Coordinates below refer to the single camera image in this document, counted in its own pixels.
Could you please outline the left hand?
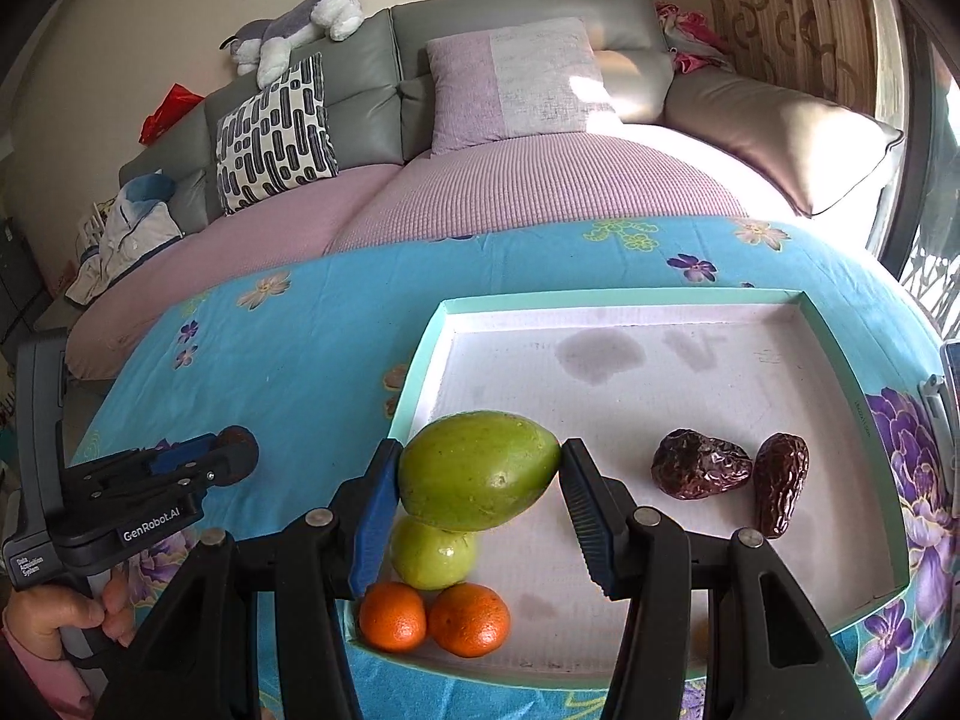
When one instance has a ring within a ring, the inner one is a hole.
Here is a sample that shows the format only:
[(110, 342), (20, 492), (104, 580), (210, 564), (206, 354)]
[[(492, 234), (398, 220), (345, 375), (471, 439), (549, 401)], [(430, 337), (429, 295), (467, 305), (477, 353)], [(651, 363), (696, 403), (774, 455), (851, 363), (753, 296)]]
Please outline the left hand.
[(114, 567), (98, 600), (59, 585), (37, 585), (13, 592), (3, 611), (3, 629), (21, 649), (41, 660), (64, 656), (60, 629), (101, 629), (107, 639), (128, 647), (137, 632), (128, 598), (124, 564)]

